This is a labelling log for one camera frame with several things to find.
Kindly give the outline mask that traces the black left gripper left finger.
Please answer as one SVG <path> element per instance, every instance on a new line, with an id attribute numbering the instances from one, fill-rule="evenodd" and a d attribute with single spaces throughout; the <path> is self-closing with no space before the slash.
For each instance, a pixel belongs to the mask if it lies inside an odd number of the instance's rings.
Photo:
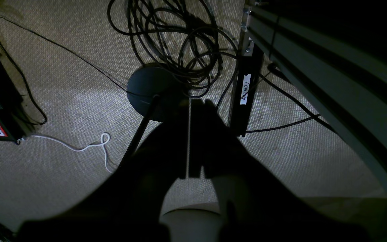
<path id="1" fill-rule="evenodd" d="M 155 128 L 94 192 L 56 216 L 26 221 L 20 242 L 170 242 L 166 193 L 185 175 L 189 102 Z"/>

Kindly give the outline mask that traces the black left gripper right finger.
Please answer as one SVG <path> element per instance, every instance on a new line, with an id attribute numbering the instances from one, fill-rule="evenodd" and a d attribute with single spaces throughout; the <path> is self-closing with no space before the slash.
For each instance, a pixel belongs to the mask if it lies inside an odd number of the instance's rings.
<path id="1" fill-rule="evenodd" d="M 191 104 L 190 173 L 203 168 L 222 213 L 220 242 L 370 242 L 295 196 L 232 134 L 210 100 Z"/>

